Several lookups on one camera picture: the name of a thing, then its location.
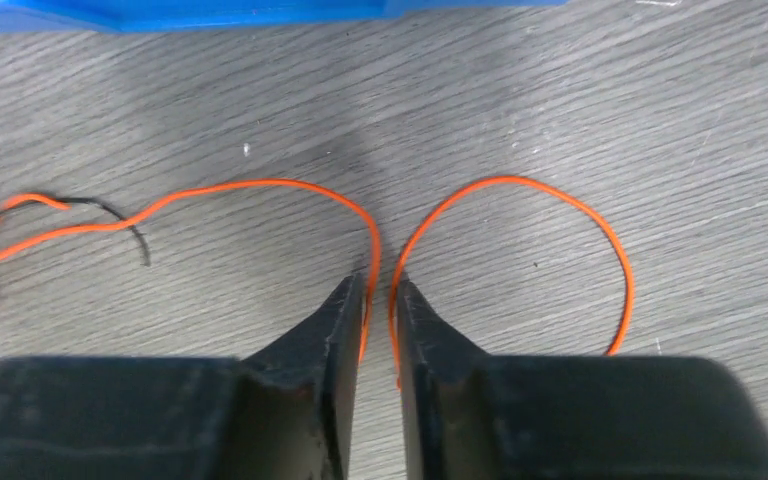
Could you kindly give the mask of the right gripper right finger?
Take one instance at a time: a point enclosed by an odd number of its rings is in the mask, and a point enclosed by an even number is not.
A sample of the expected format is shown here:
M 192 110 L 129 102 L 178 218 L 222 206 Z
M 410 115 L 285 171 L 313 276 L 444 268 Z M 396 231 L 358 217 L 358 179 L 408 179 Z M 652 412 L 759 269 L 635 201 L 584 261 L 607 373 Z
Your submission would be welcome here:
M 493 355 L 397 289 L 411 479 L 768 479 L 768 430 L 699 357 Z

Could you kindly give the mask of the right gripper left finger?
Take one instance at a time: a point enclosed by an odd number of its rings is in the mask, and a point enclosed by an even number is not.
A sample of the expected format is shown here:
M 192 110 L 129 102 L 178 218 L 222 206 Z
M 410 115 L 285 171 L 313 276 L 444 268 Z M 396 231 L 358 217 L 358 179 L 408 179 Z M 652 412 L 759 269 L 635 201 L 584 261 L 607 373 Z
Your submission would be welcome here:
M 234 357 L 0 360 L 0 479 L 343 479 L 364 279 Z

